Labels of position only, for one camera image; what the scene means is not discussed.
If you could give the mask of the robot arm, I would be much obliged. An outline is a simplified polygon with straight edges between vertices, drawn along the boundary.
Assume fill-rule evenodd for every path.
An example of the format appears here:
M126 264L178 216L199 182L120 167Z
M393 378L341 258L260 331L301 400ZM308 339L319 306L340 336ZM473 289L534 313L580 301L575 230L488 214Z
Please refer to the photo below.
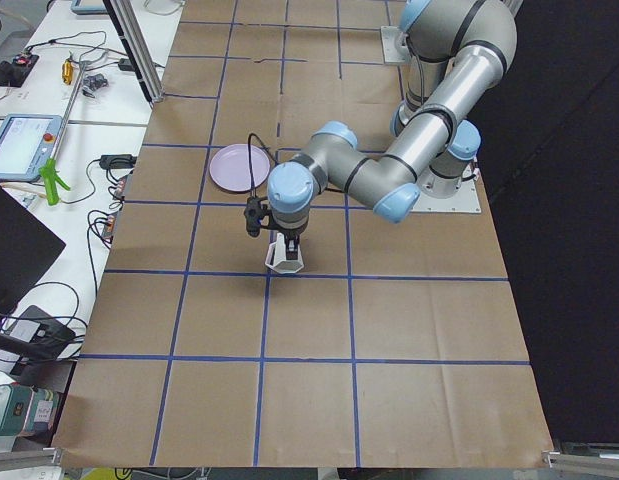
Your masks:
M449 149L461 122L502 80L516 52L514 16L501 1L408 1L399 29L411 77L386 152L366 156L349 127L330 121L269 175L270 227L290 255L299 251L312 200L328 185L391 223L404 220L420 196L419 175Z

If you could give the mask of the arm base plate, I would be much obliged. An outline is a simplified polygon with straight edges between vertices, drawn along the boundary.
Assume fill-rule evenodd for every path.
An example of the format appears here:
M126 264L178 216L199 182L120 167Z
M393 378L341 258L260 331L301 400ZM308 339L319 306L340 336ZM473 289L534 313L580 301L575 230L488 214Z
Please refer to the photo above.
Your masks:
M430 168L418 180L420 196L413 213L480 214L474 162L463 162L464 170L457 178L440 177Z
M411 54L406 45L406 34L397 26L380 28L383 59L386 65L407 65Z

